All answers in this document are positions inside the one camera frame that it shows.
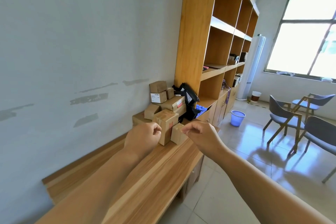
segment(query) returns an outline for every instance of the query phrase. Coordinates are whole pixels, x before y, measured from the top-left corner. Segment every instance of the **white floor-standing air conditioner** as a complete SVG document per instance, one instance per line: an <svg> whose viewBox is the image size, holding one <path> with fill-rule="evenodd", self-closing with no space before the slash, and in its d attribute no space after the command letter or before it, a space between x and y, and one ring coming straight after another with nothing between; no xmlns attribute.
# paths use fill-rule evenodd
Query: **white floor-standing air conditioner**
<svg viewBox="0 0 336 224"><path fill-rule="evenodd" d="M251 84L254 78L255 71L257 69L257 65L259 62L260 54L263 50L264 43L265 43L265 37L261 36L260 34L258 36L255 36L252 39L250 51L247 55L244 71L243 71L243 77L240 81L240 86L238 89L237 99L238 100L246 100L247 96L249 94Z"/></svg>

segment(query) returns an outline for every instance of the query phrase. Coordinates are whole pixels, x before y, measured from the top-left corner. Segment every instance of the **chair backrest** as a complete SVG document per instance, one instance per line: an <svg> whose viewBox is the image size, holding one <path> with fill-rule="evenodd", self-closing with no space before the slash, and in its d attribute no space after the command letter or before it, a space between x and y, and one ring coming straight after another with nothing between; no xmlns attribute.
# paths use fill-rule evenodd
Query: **chair backrest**
<svg viewBox="0 0 336 224"><path fill-rule="evenodd" d="M275 100L275 98L272 95L269 96L269 110L271 111L271 113L283 118L292 118L293 113L282 108L281 107L282 104L280 105L280 103L281 102Z"/></svg>
<svg viewBox="0 0 336 224"><path fill-rule="evenodd" d="M327 96L321 96L317 94L313 94L314 98L309 98L310 103L318 106L324 106L326 103L328 103L334 96L335 94L327 95Z"/></svg>
<svg viewBox="0 0 336 224"><path fill-rule="evenodd" d="M314 137L336 146L336 126L316 116L309 116L305 130Z"/></svg>

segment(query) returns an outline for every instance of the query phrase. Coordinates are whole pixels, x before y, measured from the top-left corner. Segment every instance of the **window pane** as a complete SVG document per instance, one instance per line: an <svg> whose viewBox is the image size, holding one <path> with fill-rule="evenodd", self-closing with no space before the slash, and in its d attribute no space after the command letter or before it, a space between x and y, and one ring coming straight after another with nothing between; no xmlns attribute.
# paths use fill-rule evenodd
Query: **window pane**
<svg viewBox="0 0 336 224"><path fill-rule="evenodd" d="M289 0L284 20L332 19L336 0Z"/></svg>
<svg viewBox="0 0 336 224"><path fill-rule="evenodd" d="M336 79L336 25L332 25L311 75Z"/></svg>
<svg viewBox="0 0 336 224"><path fill-rule="evenodd" d="M267 69L307 74L329 25L282 24Z"/></svg>

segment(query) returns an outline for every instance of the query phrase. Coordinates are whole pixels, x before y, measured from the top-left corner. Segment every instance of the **window sill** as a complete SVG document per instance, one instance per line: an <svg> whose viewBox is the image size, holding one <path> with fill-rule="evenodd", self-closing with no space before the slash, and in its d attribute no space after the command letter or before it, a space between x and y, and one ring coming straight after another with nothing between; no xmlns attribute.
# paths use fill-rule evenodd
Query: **window sill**
<svg viewBox="0 0 336 224"><path fill-rule="evenodd" d="M278 74L277 73L278 71L271 70L271 69L265 69L263 72L268 73L268 74L283 75L283 76L288 76L288 77L296 77L296 78L301 78L301 79L308 79L308 80L323 82L323 81L321 81L321 79L322 79L321 77L312 76L312 75L294 74L293 76L290 76L290 75L287 75L287 74Z"/></svg>

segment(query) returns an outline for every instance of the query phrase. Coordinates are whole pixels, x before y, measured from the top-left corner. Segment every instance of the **trash can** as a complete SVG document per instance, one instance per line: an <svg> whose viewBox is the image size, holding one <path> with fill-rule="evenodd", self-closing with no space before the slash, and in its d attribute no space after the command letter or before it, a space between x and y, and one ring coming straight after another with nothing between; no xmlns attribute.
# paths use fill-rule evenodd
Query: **trash can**
<svg viewBox="0 0 336 224"><path fill-rule="evenodd" d="M259 98L261 96L261 93L258 91L252 91L252 96L251 96L251 102L257 103Z"/></svg>
<svg viewBox="0 0 336 224"><path fill-rule="evenodd" d="M231 111L231 125L235 127L239 127L241 123L243 122L243 119L245 118L246 114L243 112L232 110Z"/></svg>

